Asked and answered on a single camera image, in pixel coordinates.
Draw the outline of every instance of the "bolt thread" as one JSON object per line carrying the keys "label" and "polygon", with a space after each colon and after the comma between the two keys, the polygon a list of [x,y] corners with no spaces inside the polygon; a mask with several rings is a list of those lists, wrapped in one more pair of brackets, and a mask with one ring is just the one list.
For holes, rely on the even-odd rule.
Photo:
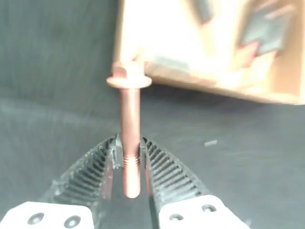
{"label": "bolt thread", "polygon": [[123,157],[123,186],[128,198],[136,198],[141,191],[140,158]]}

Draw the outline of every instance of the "copper-colored bolt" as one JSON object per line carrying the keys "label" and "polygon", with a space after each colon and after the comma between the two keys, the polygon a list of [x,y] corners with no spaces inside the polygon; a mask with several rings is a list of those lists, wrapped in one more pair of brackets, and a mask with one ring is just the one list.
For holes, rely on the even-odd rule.
{"label": "copper-colored bolt", "polygon": [[124,193],[126,197],[136,198],[141,191],[140,89],[148,87],[152,80],[144,75],[143,64],[131,61],[115,63],[107,83],[120,93]]}

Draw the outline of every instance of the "small debris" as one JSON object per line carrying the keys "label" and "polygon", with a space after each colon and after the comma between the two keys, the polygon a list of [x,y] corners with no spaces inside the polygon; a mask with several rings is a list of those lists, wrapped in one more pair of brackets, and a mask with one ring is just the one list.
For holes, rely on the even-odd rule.
{"label": "small debris", "polygon": [[205,142],[204,146],[208,147],[208,146],[214,146],[216,144],[217,144],[217,140],[213,140],[213,141]]}

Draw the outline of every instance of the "dark gray background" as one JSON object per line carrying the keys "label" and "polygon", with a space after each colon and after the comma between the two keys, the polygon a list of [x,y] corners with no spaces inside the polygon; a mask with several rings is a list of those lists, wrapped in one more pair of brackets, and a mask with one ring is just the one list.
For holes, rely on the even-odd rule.
{"label": "dark gray background", "polygon": [[[36,200],[119,132],[117,92],[105,83],[116,4],[0,0],[0,216]],[[178,156],[252,228],[297,229],[305,224],[304,111],[152,86],[142,92],[142,134]],[[146,196],[127,200],[120,183],[107,225],[150,228]]]}

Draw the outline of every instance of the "gray fabric surface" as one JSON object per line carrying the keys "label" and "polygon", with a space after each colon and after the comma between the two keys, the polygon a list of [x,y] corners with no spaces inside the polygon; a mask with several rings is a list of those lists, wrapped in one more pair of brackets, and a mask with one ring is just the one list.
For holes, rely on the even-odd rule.
{"label": "gray fabric surface", "polygon": [[[0,0],[0,216],[119,132],[117,92],[105,83],[115,14],[114,0]],[[304,111],[152,86],[142,134],[251,228],[303,228]],[[114,191],[107,227],[150,228],[146,196],[122,197],[119,175]]]}

